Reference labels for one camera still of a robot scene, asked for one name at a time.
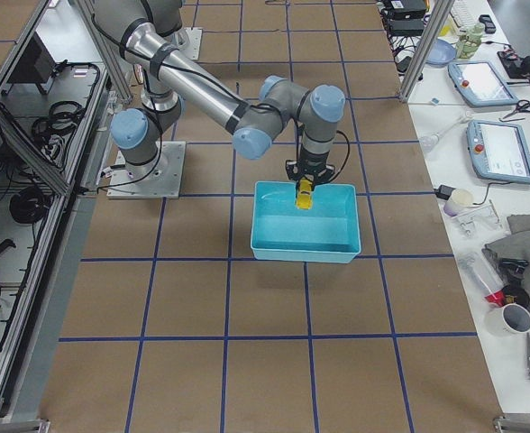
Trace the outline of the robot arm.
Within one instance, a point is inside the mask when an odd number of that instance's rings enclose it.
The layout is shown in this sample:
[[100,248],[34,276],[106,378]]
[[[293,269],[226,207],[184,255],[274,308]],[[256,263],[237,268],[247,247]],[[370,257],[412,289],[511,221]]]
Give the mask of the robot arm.
[[98,1],[92,22],[122,59],[141,65],[221,125],[244,158],[259,159],[294,121],[301,125],[301,144],[296,159],[286,163],[288,178],[308,180],[313,187],[335,180],[340,172],[327,158],[343,118],[344,93],[336,86],[308,89],[269,76],[258,104],[242,99],[179,49],[181,6],[179,1]]

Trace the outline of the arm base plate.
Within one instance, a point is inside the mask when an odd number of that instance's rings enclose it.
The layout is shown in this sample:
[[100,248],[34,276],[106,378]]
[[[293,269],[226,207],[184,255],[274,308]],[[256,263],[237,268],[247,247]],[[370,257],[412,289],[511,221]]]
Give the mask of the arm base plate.
[[157,141],[160,159],[134,166],[125,162],[122,151],[117,152],[116,164],[124,164],[111,177],[113,186],[107,189],[110,199],[178,198],[184,168],[186,143]]
[[177,47],[191,60],[198,60],[203,29],[200,27],[183,27],[174,33]]

